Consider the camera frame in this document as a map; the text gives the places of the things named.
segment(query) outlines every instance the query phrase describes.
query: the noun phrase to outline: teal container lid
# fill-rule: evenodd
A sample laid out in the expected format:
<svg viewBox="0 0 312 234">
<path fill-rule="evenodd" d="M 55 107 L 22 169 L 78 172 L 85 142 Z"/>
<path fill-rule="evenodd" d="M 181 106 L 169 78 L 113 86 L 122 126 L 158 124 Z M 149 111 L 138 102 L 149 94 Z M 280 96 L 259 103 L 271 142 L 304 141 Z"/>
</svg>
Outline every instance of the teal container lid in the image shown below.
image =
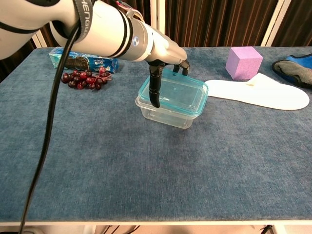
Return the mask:
<svg viewBox="0 0 312 234">
<path fill-rule="evenodd" d="M 140 88 L 138 95 L 144 101 L 150 101 L 150 78 Z M 202 113 L 208 97 L 208 86 L 189 76 L 174 73 L 168 69 L 162 71 L 159 95 L 160 107 L 185 115 L 198 116 Z"/>
</svg>

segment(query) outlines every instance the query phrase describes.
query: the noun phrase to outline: white insole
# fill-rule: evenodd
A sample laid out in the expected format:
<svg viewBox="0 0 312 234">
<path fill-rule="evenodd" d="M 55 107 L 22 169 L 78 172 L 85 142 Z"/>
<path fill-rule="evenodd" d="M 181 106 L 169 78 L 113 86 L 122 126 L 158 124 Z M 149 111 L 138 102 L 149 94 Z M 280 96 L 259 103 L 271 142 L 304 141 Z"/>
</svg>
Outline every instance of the white insole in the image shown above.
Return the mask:
<svg viewBox="0 0 312 234">
<path fill-rule="evenodd" d="M 279 110 L 299 110 L 306 107 L 309 96 L 296 87 L 280 84 L 258 73 L 247 82 L 208 80 L 208 96 L 241 101 Z"/>
</svg>

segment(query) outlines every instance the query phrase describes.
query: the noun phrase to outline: red grape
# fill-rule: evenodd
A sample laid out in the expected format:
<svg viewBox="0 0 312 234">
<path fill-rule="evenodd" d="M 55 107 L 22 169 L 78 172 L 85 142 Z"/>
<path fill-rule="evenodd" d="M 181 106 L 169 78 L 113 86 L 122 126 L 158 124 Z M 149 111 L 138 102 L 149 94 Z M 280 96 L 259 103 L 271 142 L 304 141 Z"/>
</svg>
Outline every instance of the red grape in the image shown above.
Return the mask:
<svg viewBox="0 0 312 234">
<path fill-rule="evenodd" d="M 70 81 L 70 82 L 68 83 L 68 86 L 71 87 L 71 88 L 75 88 L 75 87 L 76 87 L 76 82 Z"/>
<path fill-rule="evenodd" d="M 62 79 L 60 79 L 64 84 L 67 84 L 69 82 L 68 78 L 62 77 Z"/>
<path fill-rule="evenodd" d="M 104 67 L 100 67 L 99 70 L 98 70 L 98 72 L 99 72 L 100 74 L 102 74 L 102 73 L 106 72 L 106 70 L 105 70 Z"/>
<path fill-rule="evenodd" d="M 90 72 L 90 71 L 86 72 L 86 76 L 87 77 L 91 77 L 92 76 L 92 72 Z"/>
<path fill-rule="evenodd" d="M 86 87 L 88 84 L 87 84 L 87 82 L 86 82 L 85 80 L 83 80 L 83 81 L 81 82 L 81 85 L 82 85 L 83 87 Z"/>
<path fill-rule="evenodd" d="M 95 81 L 95 79 L 94 79 L 93 77 L 88 77 L 88 78 L 86 79 L 86 82 L 87 82 L 88 84 L 93 84 L 94 81 Z"/>
<path fill-rule="evenodd" d="M 103 80 L 101 78 L 97 78 L 96 84 L 102 84 L 102 83 L 103 83 Z"/>
<path fill-rule="evenodd" d="M 79 82 L 80 80 L 81 80 L 80 77 L 74 77 L 75 82 Z"/>
<path fill-rule="evenodd" d="M 81 73 L 80 73 L 80 78 L 81 78 L 81 79 L 87 79 L 86 73 L 85 73 L 85 72 L 81 72 Z"/>
<path fill-rule="evenodd" d="M 74 77 L 72 75 L 68 75 L 67 79 L 68 79 L 68 81 L 72 81 L 72 80 L 74 80 Z"/>
<path fill-rule="evenodd" d="M 101 84 L 96 84 L 96 89 L 99 90 L 101 89 L 102 85 Z"/>
<path fill-rule="evenodd" d="M 95 83 L 89 85 L 89 89 L 95 89 L 95 88 L 96 88 L 96 84 Z"/>
<path fill-rule="evenodd" d="M 78 89 L 83 89 L 83 85 L 81 84 L 81 82 L 79 82 L 79 83 L 77 84 L 77 88 L 78 88 Z"/>
</svg>

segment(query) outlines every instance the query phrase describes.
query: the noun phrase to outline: plastic food container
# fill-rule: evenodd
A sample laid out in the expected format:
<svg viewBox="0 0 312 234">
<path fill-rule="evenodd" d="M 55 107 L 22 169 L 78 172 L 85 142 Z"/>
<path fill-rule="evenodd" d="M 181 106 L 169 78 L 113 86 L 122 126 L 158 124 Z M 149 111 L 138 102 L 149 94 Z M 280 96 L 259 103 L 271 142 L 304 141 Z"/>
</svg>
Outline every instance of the plastic food container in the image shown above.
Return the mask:
<svg viewBox="0 0 312 234">
<path fill-rule="evenodd" d="M 164 69 L 160 107 L 155 108 L 150 103 L 149 77 L 138 92 L 136 104 L 145 118 L 186 129 L 202 113 L 207 97 L 208 86 L 204 82 Z"/>
</svg>

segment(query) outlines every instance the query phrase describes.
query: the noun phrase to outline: blue carpet table surface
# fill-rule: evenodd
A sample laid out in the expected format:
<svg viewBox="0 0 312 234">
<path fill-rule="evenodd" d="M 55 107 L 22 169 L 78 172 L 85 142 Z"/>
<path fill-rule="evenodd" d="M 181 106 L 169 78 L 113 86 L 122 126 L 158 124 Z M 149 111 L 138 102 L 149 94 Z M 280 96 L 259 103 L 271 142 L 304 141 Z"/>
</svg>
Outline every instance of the blue carpet table surface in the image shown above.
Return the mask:
<svg viewBox="0 0 312 234">
<path fill-rule="evenodd" d="M 229 49 L 187 48 L 189 76 L 231 80 Z M 256 49 L 259 72 L 286 84 L 271 64 L 312 53 Z M 0 222 L 20 221 L 39 159 L 51 50 L 34 50 L 0 84 Z M 312 220 L 312 104 L 281 111 L 208 97 L 183 130 L 142 116 L 135 99 L 148 75 L 147 63 L 120 61 L 100 91 L 60 84 L 28 221 Z"/>
</svg>

